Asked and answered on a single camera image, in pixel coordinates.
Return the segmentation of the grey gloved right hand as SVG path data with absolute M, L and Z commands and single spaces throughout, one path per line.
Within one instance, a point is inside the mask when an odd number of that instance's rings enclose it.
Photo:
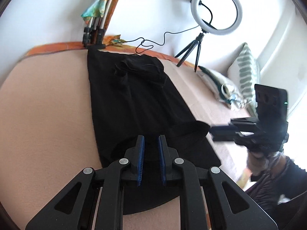
M 248 151 L 247 167 L 253 176 L 269 171 L 272 177 L 278 176 L 285 168 L 286 156 L 281 152 L 272 152 L 266 157 L 262 152 Z

